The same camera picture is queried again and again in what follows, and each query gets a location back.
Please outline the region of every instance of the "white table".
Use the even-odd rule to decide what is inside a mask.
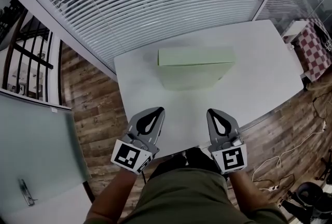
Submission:
[[[212,88],[166,90],[157,75],[161,47],[233,46],[236,64]],[[176,36],[115,58],[127,119],[144,109],[165,108],[156,158],[210,140],[206,111],[223,110],[243,126],[290,99],[302,88],[296,64],[269,20],[244,22]]]

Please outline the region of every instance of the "person's arm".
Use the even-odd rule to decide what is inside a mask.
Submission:
[[[87,223],[91,219],[103,220],[110,224],[117,223],[136,179],[136,174],[121,168],[93,202],[87,215]]]
[[[285,216],[274,203],[269,202],[250,180],[245,171],[229,174],[240,210],[249,218],[260,224],[286,224]]]
[[[254,185],[245,171],[229,174],[239,208],[243,213],[249,213],[269,203],[267,197]]]

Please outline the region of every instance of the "cable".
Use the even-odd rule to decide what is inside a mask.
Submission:
[[[146,179],[145,179],[144,172],[142,171],[141,173],[142,173],[142,176],[143,176],[144,184],[146,184]]]
[[[316,97],[314,100],[313,100],[313,102],[316,100],[316,99],[318,99],[319,97],[321,97],[321,96],[324,96],[324,95],[327,95],[328,93],[330,93],[330,92],[332,92],[332,90],[331,91],[329,91],[329,92],[327,92],[327,93],[324,93],[324,94],[322,94],[322,95],[320,95],[320,96],[318,96],[318,97]],[[309,137],[311,137],[312,135],[314,135],[314,134],[322,134],[322,133],[324,133],[324,131],[326,130],[326,120],[325,120],[325,117],[326,117],[326,105],[327,105],[327,103],[329,103],[329,104],[332,104],[330,101],[327,101],[326,103],[325,103],[325,107],[324,107],[324,118],[322,118],[322,117],[320,117],[320,118],[322,118],[323,120],[324,120],[324,122],[323,122],[323,129],[322,129],[322,131],[321,132],[314,132],[314,133],[311,133],[310,135],[308,135],[302,142],[301,142],[301,144],[300,145],[298,145],[298,146],[296,146],[296,147],[294,147],[294,148],[292,148],[291,150],[288,150],[288,151],[285,151],[285,152],[283,152],[283,153],[281,153],[281,155],[280,156],[275,156],[275,157],[273,157],[273,158],[270,158],[270,159],[267,159],[266,161],[264,161],[255,171],[254,171],[254,173],[253,173],[253,176],[252,176],[252,182],[254,182],[254,176],[255,176],[255,173],[265,164],[265,162],[268,162],[268,161],[270,161],[270,160],[273,160],[273,159],[275,159],[275,158],[278,158],[278,161],[277,161],[277,163],[276,163],[276,167],[277,168],[280,168],[281,167],[281,157],[282,157],[282,155],[284,155],[284,154],[286,154],[286,153],[288,153],[288,152],[291,152],[291,151],[293,151],[293,150],[295,150],[295,149],[297,149],[298,147],[300,147]]]
[[[288,152],[291,152],[291,151],[293,151],[293,150],[295,150],[295,149],[297,149],[298,147],[300,147],[310,136],[312,136],[312,135],[314,135],[314,134],[322,134],[324,132],[324,130],[322,131],[322,132],[316,132],[316,133],[311,133],[309,136],[307,136],[306,138],[305,138],[305,140],[303,140],[302,141],[302,143],[300,144],[300,145],[298,145],[298,146],[296,146],[296,147],[294,147],[294,148],[292,148],[291,150],[288,150],[288,151],[285,151],[285,152],[283,152],[283,153],[281,153],[281,155],[280,156],[275,156],[275,157],[273,157],[273,158],[270,158],[270,159],[267,159],[266,161],[264,161],[255,171],[254,171],[254,173],[253,173],[253,177],[252,177],[252,181],[254,181],[254,176],[255,176],[255,173],[265,164],[265,162],[267,162],[267,161],[270,161],[270,160],[273,160],[273,159],[275,159],[275,158],[278,158],[278,161],[277,161],[277,163],[276,163],[276,167],[277,168],[280,168],[281,167],[281,157],[282,157],[282,155],[284,155],[284,154],[286,154],[286,153],[288,153]]]
[[[295,183],[295,176],[294,176],[294,174],[293,174],[293,181],[292,181],[289,185],[287,185],[286,187],[282,188],[282,190],[287,189],[287,192],[288,192],[289,189],[290,189],[291,187],[293,187],[294,183]]]
[[[319,118],[325,120],[325,116],[324,116],[324,118],[323,118],[323,117],[321,117],[320,114],[318,113],[318,111],[317,111],[317,109],[316,109],[316,107],[315,107],[315,101],[316,101],[318,98],[320,98],[320,97],[322,97],[322,96],[324,96],[324,95],[328,95],[328,94],[330,94],[331,92],[332,92],[332,90],[330,90],[330,91],[328,91],[328,92],[326,92],[326,93],[323,93],[323,94],[319,95],[318,97],[315,97],[315,98],[312,100],[312,105],[313,105],[313,108],[315,109],[315,113],[314,113],[314,116],[315,116],[315,117],[318,116]]]
[[[292,181],[292,183],[294,184],[294,182],[295,182],[295,175],[294,175],[294,173],[291,173],[291,174],[289,174],[289,175],[287,175],[287,176],[285,176],[285,177],[280,178],[279,183],[278,183],[278,186],[280,186],[280,183],[281,183],[281,181],[282,181],[283,179],[287,179],[287,178],[290,177],[290,176],[293,177],[293,181]]]
[[[273,183],[273,185],[275,186],[275,182],[272,181],[272,180],[269,180],[269,179],[266,179],[266,180],[256,180],[256,181],[254,181],[254,183],[257,183],[257,182],[260,182],[260,181],[269,181],[269,182]]]

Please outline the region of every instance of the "wooden floor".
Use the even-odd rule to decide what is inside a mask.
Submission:
[[[123,135],[127,126],[119,87],[65,44],[62,51],[61,80],[63,105],[73,110],[77,136],[91,175],[89,185],[97,196],[119,170],[110,162],[114,143]],[[332,74],[324,76],[324,80],[332,81]],[[294,148],[311,133],[321,131],[323,120],[314,116],[312,100],[327,91],[329,89],[301,91],[272,112],[241,128],[247,144],[247,171],[250,175],[263,161]],[[324,116],[327,100],[332,101],[331,96],[332,93],[315,102],[321,116]],[[314,181],[314,177],[324,170],[321,157],[327,157],[328,149],[332,148],[331,112],[332,105],[327,104],[326,132],[312,135],[300,147],[283,155],[281,167],[276,168],[277,159],[266,162],[255,174],[254,180],[270,179],[278,184],[280,178],[294,173],[296,181],[291,190],[295,190],[304,181]],[[146,177],[150,176],[161,161],[154,160],[144,170]],[[276,202],[286,194],[292,179],[289,177],[282,180],[277,191],[264,192],[271,201]],[[138,177],[123,216],[135,208],[143,186],[143,179]],[[266,188],[271,183],[259,182],[257,186]],[[236,205],[231,189],[229,197]]]

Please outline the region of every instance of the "white cable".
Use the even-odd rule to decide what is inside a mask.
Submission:
[[[279,188],[278,186],[271,186],[269,188],[260,188],[260,190],[268,190],[270,192],[273,192],[273,191],[278,190],[278,188]]]
[[[294,148],[292,148],[291,150],[288,150],[288,151],[285,151],[285,152],[283,152],[283,153],[281,153],[281,155],[280,156],[275,156],[275,157],[273,157],[273,158],[270,158],[270,159],[267,159],[266,161],[264,161],[255,171],[254,171],[254,173],[253,173],[253,177],[252,177],[252,182],[254,181],[254,176],[255,176],[255,173],[264,165],[264,163],[265,162],[267,162],[267,161],[270,161],[270,160],[273,160],[273,159],[275,159],[275,158],[278,158],[278,161],[277,161],[277,163],[276,163],[276,167],[277,168],[280,168],[281,167],[281,157],[282,157],[282,155],[284,155],[284,154],[286,154],[286,153],[288,153],[288,152],[291,152],[291,151],[293,151],[293,150],[295,150],[295,149],[297,149],[298,147],[300,147],[310,136],[312,136],[312,135],[314,135],[314,134],[322,134],[322,133],[324,133],[324,131],[325,131],[325,129],[326,129],[326,121],[325,121],[325,117],[326,117],[326,104],[327,103],[329,103],[329,104],[331,104],[332,105],[332,103],[330,102],[330,101],[327,101],[326,103],[325,103],[325,109],[324,109],[324,111],[325,111],[325,113],[324,113],[324,122],[323,122],[323,129],[322,129],[322,131],[321,132],[315,132],[315,133],[311,133],[310,135],[308,135],[302,142],[301,142],[301,144],[300,145],[298,145],[298,146],[296,146],[296,147],[294,147]]]

